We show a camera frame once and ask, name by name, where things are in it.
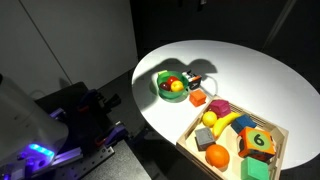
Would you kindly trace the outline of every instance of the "dark floor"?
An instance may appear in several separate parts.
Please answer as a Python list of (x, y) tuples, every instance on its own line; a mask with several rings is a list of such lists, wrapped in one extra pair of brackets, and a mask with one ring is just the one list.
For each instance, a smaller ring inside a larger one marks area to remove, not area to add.
[[(109, 113), (109, 117), (114, 122), (124, 122), (128, 131), (136, 136), (148, 125), (132, 96), (132, 73), (133, 70), (123, 74), (99, 90), (107, 99), (115, 93), (121, 97), (122, 103)], [(152, 179), (210, 179), (161, 136), (154, 140), (149, 135), (145, 139), (132, 147), (132, 150)], [(280, 179), (320, 179), (320, 155), (304, 165), (282, 171)]]

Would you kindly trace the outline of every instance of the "pink block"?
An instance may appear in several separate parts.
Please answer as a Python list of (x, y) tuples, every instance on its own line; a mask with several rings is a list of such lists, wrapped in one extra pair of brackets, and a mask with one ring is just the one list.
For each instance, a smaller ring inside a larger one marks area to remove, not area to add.
[(209, 106), (211, 111), (217, 114), (218, 118), (224, 117), (231, 113), (229, 102), (226, 100), (214, 100)]

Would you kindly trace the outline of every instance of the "white round table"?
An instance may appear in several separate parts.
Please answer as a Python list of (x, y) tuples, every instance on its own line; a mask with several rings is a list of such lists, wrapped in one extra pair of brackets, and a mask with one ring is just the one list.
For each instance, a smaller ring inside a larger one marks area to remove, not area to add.
[(137, 65), (132, 77), (135, 102), (146, 121), (176, 144), (206, 104), (187, 99), (170, 103), (157, 94), (157, 72), (202, 75), (201, 88), (289, 131), (282, 169), (308, 162), (320, 152), (320, 95), (301, 75), (258, 51), (218, 41), (182, 41), (162, 46)]

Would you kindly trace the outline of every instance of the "red apple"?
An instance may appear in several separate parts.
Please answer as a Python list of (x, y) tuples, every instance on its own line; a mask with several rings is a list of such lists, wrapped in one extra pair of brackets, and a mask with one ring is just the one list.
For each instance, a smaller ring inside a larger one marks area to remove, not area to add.
[(174, 82), (174, 81), (178, 81), (179, 78), (175, 77), (175, 76), (170, 76), (167, 80), (167, 83), (171, 86), (171, 84)]
[(162, 82), (159, 87), (163, 90), (166, 90), (166, 91), (170, 91), (171, 88), (170, 88), (170, 85), (167, 83), (167, 82)]
[(179, 80), (173, 81), (173, 83), (171, 84), (171, 91), (172, 92), (182, 91), (183, 88), (184, 88), (183, 83)]

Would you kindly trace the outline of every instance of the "wooden box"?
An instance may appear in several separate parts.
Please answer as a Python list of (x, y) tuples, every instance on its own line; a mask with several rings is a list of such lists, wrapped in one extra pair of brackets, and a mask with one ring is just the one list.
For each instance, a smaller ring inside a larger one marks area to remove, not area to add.
[[(285, 152), (286, 142), (288, 138), (288, 131), (265, 120), (257, 115), (230, 103), (231, 111), (240, 114), (247, 114), (257, 124), (257, 129), (262, 129), (270, 132), (274, 141), (276, 154), (269, 161), (269, 175), (270, 179), (279, 179), (281, 172), (281, 164)], [(199, 151), (195, 140), (195, 130), (205, 127), (201, 121), (203, 113), (209, 109), (209, 106), (203, 109), (203, 111), (195, 118), (188, 129), (182, 134), (177, 141), (177, 149), (196, 164), (200, 169), (207, 173), (213, 179), (241, 179), (241, 158), (238, 155), (237, 133), (232, 129), (231, 125), (228, 125), (216, 144), (224, 146), (230, 154), (230, 162), (227, 168), (223, 170), (211, 166), (205, 159), (205, 151)]]

